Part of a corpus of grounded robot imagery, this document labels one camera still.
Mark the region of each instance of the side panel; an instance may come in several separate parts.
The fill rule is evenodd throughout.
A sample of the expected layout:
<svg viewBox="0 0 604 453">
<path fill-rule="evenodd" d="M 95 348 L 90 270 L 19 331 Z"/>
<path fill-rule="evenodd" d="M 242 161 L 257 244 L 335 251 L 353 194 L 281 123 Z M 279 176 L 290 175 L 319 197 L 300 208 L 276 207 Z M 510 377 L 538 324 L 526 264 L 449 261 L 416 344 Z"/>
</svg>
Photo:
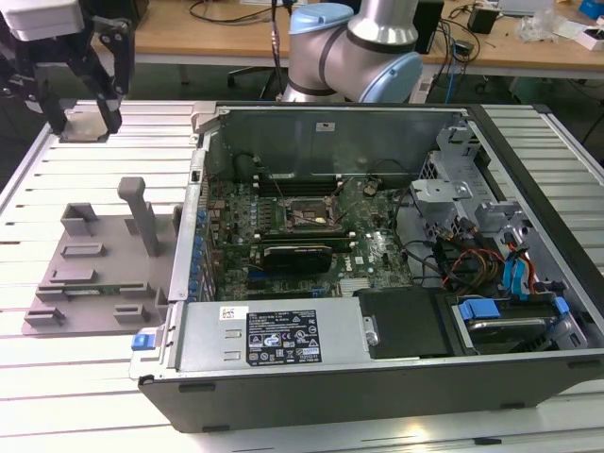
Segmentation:
<svg viewBox="0 0 604 453">
<path fill-rule="evenodd" d="M 604 371 L 601 357 L 377 372 L 155 382 L 141 391 L 181 432 L 271 428 L 535 406 Z"/>
</svg>

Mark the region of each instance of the open computer chassis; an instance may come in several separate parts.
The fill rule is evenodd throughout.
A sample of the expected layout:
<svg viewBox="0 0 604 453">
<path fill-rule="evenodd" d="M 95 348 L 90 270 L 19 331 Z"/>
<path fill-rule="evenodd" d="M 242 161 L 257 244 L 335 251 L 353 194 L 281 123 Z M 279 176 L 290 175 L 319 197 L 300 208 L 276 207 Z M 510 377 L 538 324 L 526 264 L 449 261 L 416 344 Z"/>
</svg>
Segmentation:
<svg viewBox="0 0 604 453">
<path fill-rule="evenodd" d="M 522 408 L 602 373 L 602 275 L 484 108 L 192 118 L 167 322 L 130 372 L 175 428 Z"/>
</svg>

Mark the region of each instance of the white sticker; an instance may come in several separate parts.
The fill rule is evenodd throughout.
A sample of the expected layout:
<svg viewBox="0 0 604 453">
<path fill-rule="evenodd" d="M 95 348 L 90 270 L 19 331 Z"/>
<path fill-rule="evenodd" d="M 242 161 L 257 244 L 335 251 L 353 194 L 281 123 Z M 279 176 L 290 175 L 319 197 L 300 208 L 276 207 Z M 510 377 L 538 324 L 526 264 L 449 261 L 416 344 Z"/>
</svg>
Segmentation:
<svg viewBox="0 0 604 453">
<path fill-rule="evenodd" d="M 317 123 L 317 132 L 334 132 L 336 130 L 335 123 Z"/>
<path fill-rule="evenodd" d="M 220 308 L 220 321 L 229 321 L 233 319 L 245 319 L 247 312 L 249 311 L 249 307 L 221 307 Z"/>
<path fill-rule="evenodd" d="M 101 292 L 98 290 L 65 290 L 65 295 L 100 295 Z"/>
</svg>

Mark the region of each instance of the barcode sticker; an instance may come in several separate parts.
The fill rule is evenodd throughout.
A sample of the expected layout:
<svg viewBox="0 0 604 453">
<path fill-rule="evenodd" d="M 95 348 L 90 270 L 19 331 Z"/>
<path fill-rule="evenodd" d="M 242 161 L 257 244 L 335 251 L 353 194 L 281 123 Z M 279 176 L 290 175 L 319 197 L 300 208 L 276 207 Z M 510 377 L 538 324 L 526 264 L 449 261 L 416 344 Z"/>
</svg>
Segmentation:
<svg viewBox="0 0 604 453">
<path fill-rule="evenodd" d="M 231 321 L 234 319 L 245 319 L 249 307 L 221 307 L 219 321 Z"/>
</svg>

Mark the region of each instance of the wooden desk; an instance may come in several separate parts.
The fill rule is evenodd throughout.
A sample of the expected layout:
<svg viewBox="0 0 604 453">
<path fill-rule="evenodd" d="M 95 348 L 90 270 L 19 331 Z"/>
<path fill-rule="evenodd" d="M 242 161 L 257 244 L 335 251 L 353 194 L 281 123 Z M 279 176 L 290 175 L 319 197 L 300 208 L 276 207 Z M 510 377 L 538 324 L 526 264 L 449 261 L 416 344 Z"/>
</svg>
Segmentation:
<svg viewBox="0 0 604 453">
<path fill-rule="evenodd" d="M 467 2 L 447 0 L 443 17 L 456 6 Z M 270 47 L 270 26 L 255 24 L 225 26 L 209 24 L 189 14 L 191 1 L 151 0 L 146 17 L 136 37 L 137 61 L 179 64 L 273 64 Z M 579 13 L 579 0 L 557 6 L 560 14 L 571 20 L 589 21 Z M 209 5 L 209 17 L 226 19 L 239 17 L 262 7 L 243 6 L 238 0 L 216 0 Z M 467 24 L 468 14 L 456 21 Z M 277 14 L 281 32 L 281 54 L 287 66 L 289 56 L 289 18 L 280 8 Z M 470 74 L 553 76 L 545 72 L 558 71 L 558 77 L 604 77 L 604 54 L 589 52 L 576 42 L 560 38 L 555 42 L 523 43 L 515 35 L 517 19 L 499 19 L 490 35 L 481 35 L 482 48 L 477 60 L 468 67 Z M 453 33 L 463 39 L 464 33 L 453 25 Z M 471 36 L 465 39 L 472 41 Z M 445 57 L 444 40 L 439 34 L 424 63 L 438 65 Z"/>
<path fill-rule="evenodd" d="M 136 33 L 138 62 L 174 64 L 224 64 L 272 66 L 271 27 L 268 23 L 227 26 L 195 19 L 189 13 L 193 1 L 151 0 Z M 264 9 L 240 5 L 238 0 L 216 0 L 207 15 L 215 19 L 241 17 Z M 203 13 L 204 6 L 197 7 Z M 284 65 L 290 51 L 289 17 L 277 11 Z"/>
<path fill-rule="evenodd" d="M 454 7 L 464 3 L 466 2 L 445 2 L 443 17 L 447 18 Z M 579 0 L 573 0 L 568 4 L 558 4 L 557 11 L 569 20 L 593 24 L 594 21 L 579 12 L 579 4 Z M 461 14 L 455 21 L 467 25 L 468 18 L 469 14 Z M 604 70 L 604 53 L 590 52 L 580 44 L 562 37 L 558 39 L 558 42 L 524 43 L 516 36 L 515 29 L 517 25 L 518 19 L 503 17 L 496 21 L 491 34 L 477 35 L 480 38 L 481 50 L 472 65 L 512 67 L 516 69 L 555 68 L 557 70 L 600 72 Z M 451 28 L 454 37 L 474 42 L 474 38 L 460 27 L 452 25 Z M 425 58 L 425 62 L 442 62 L 444 45 L 443 36 L 439 33 L 437 42 Z"/>
</svg>

